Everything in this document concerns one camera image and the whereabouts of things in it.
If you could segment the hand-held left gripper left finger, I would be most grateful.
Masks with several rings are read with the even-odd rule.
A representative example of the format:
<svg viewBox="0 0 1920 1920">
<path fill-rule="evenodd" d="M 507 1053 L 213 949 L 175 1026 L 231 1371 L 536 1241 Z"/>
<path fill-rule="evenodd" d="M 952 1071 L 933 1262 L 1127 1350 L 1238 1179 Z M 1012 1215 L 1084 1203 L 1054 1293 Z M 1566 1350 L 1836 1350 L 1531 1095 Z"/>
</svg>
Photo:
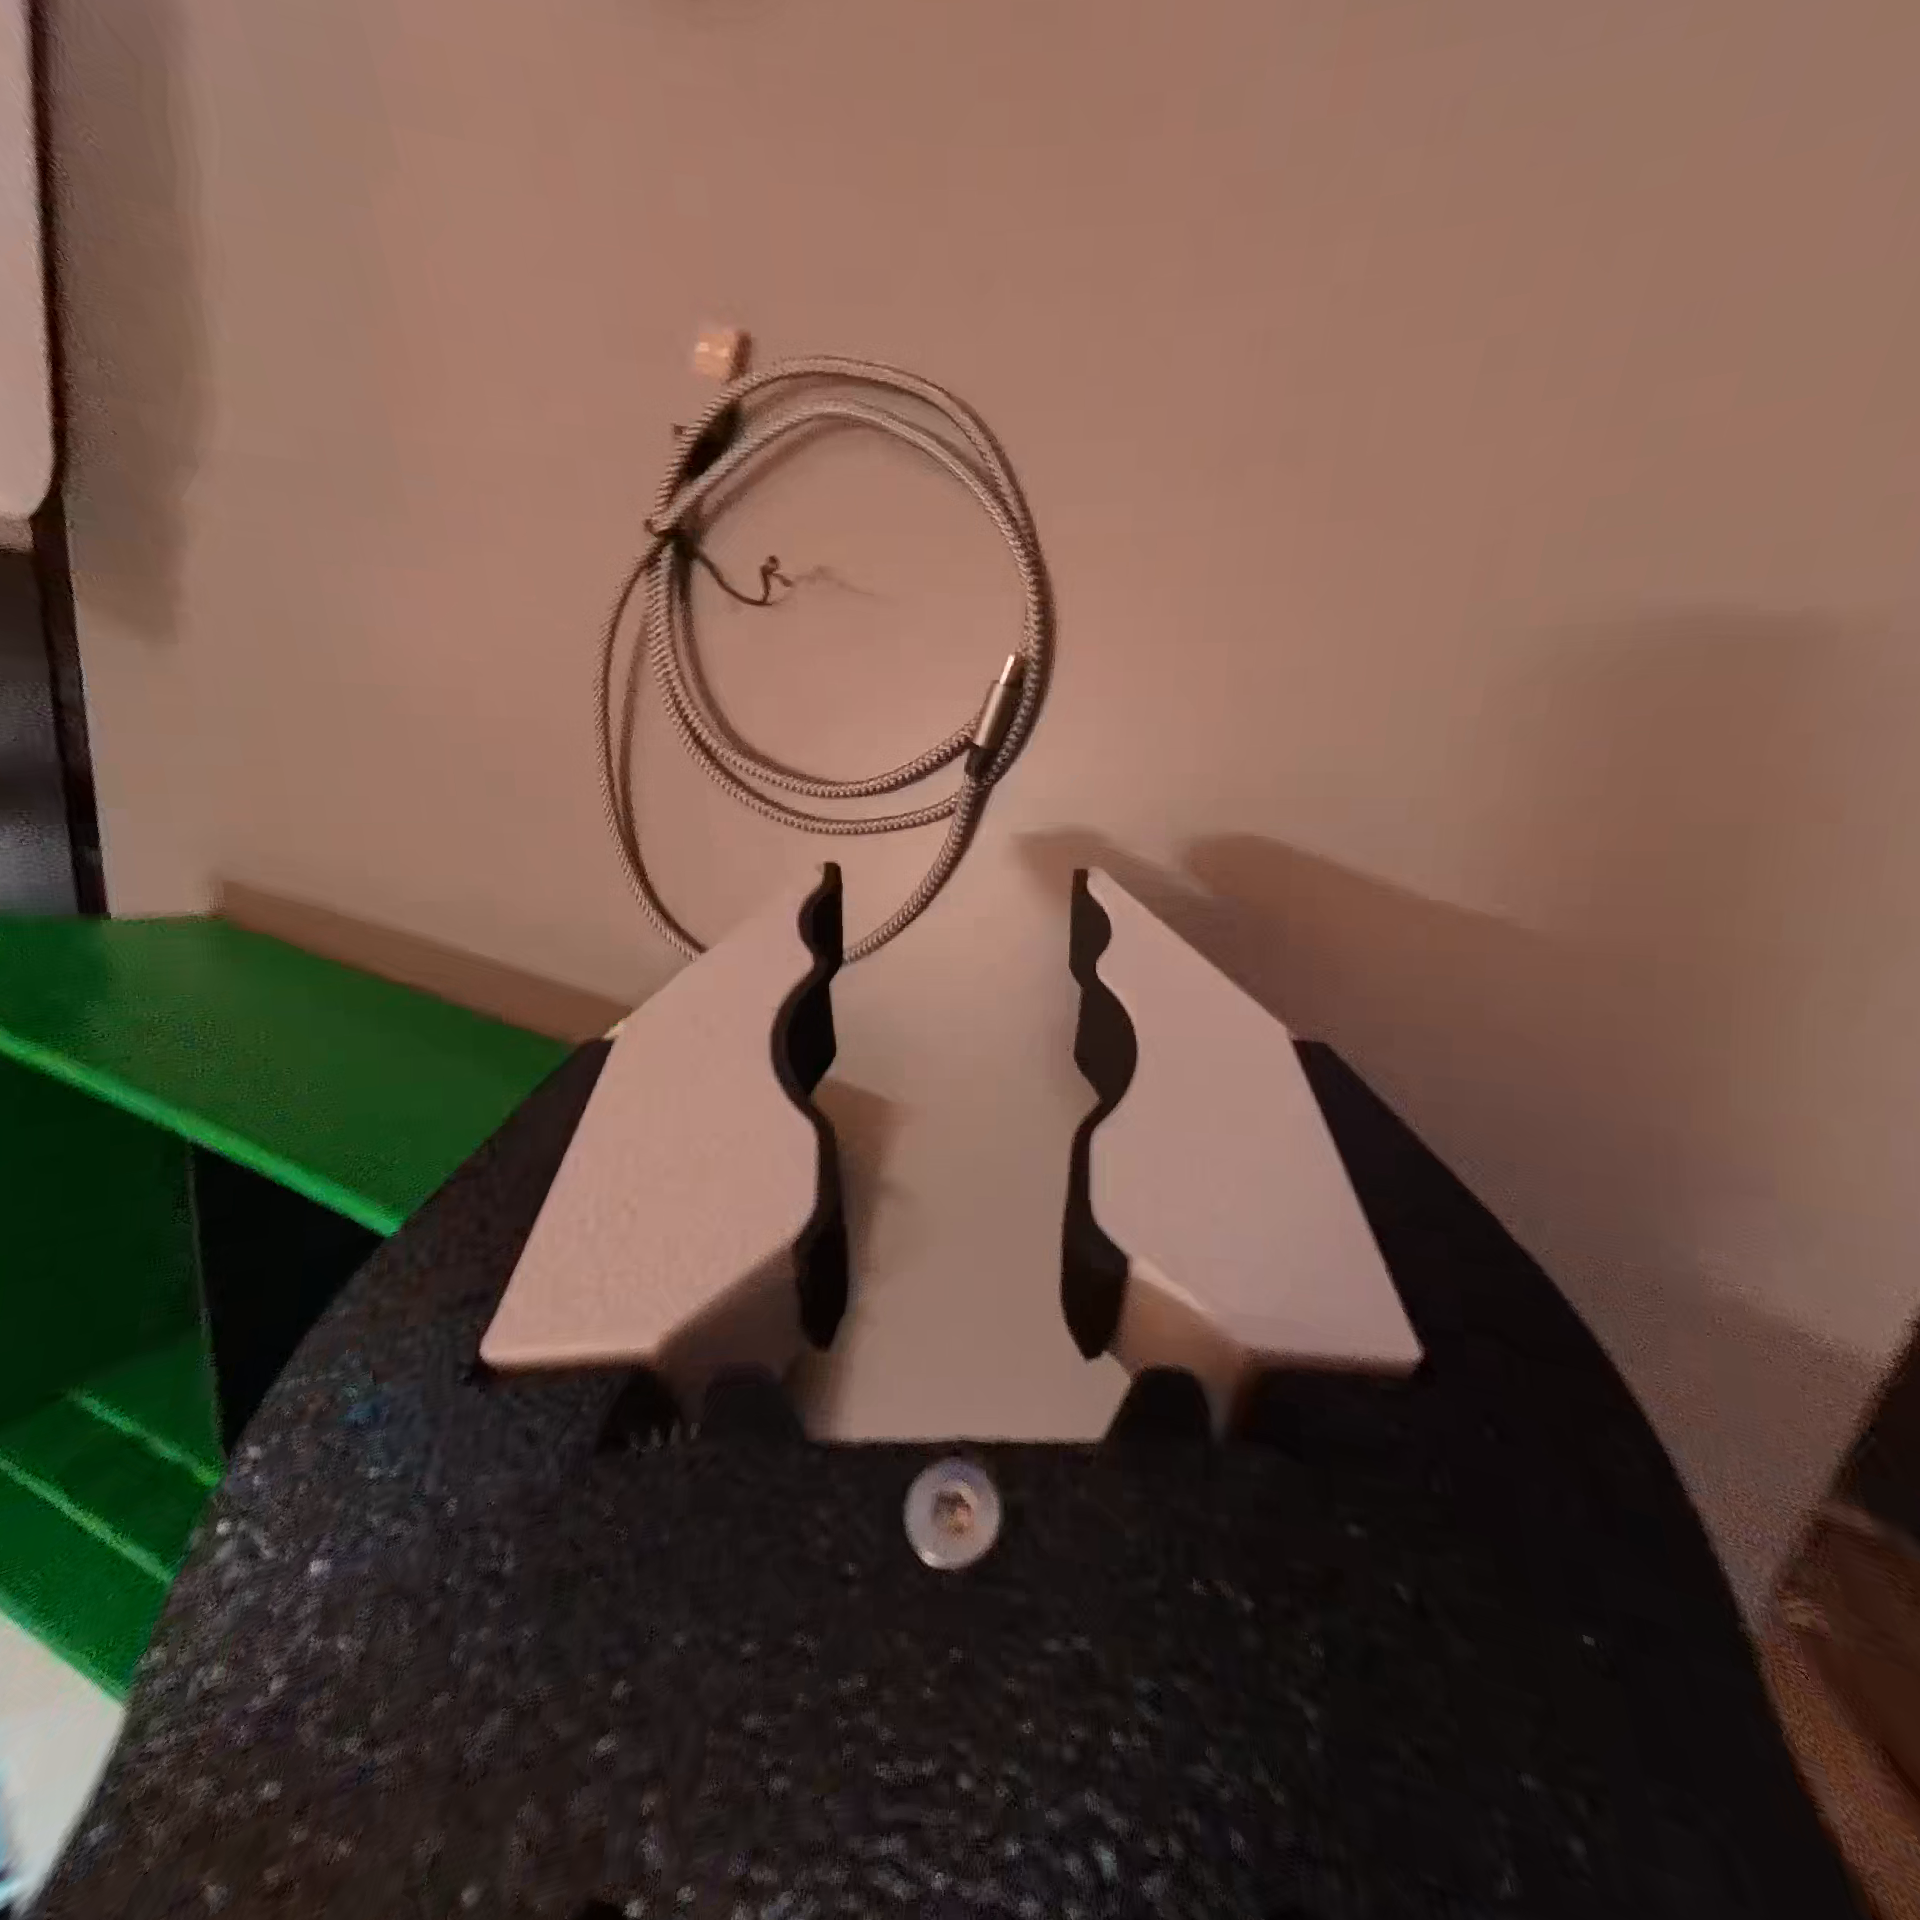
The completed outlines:
<svg viewBox="0 0 1920 1920">
<path fill-rule="evenodd" d="M 816 1092 L 841 965 L 824 862 L 624 1018 L 481 1333 L 488 1371 L 639 1366 L 704 1390 L 830 1348 L 848 1218 Z"/>
</svg>

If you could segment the grey desk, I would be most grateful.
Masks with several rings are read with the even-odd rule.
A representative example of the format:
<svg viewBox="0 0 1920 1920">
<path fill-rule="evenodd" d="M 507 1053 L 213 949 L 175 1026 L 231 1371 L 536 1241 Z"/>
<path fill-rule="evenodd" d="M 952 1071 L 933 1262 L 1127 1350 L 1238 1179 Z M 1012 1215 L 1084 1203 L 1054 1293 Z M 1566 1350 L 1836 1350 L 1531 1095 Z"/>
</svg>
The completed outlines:
<svg viewBox="0 0 1920 1920">
<path fill-rule="evenodd" d="M 848 1434 L 1089 1425 L 1067 877 L 1344 1058 L 1744 1609 L 1916 1316 L 1916 4 L 48 4 L 105 886 L 636 1006 L 592 659 L 708 330 L 941 381 L 1044 717 L 844 973 Z"/>
</svg>

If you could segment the green plastic bin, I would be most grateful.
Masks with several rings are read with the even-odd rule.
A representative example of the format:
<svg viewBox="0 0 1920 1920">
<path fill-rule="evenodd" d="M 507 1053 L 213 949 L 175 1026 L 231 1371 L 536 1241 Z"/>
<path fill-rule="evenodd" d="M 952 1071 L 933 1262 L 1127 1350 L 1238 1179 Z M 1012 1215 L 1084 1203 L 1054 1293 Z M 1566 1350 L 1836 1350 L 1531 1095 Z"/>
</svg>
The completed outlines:
<svg viewBox="0 0 1920 1920">
<path fill-rule="evenodd" d="M 573 1050 L 223 919 L 5 919 L 7 1621 L 128 1695 L 302 1337 Z"/>
</svg>

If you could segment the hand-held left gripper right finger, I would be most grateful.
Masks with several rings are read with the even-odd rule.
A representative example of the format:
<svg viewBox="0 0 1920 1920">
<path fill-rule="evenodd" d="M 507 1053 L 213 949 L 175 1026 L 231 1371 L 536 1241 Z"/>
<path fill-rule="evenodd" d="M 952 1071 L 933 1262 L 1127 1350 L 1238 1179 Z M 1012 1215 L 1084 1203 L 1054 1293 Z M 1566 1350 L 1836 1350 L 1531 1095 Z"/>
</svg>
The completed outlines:
<svg viewBox="0 0 1920 1920">
<path fill-rule="evenodd" d="M 1063 1318 L 1213 1429 L 1276 1374 L 1413 1375 L 1423 1345 L 1281 1019 L 1102 868 L 1071 876 Z"/>
</svg>

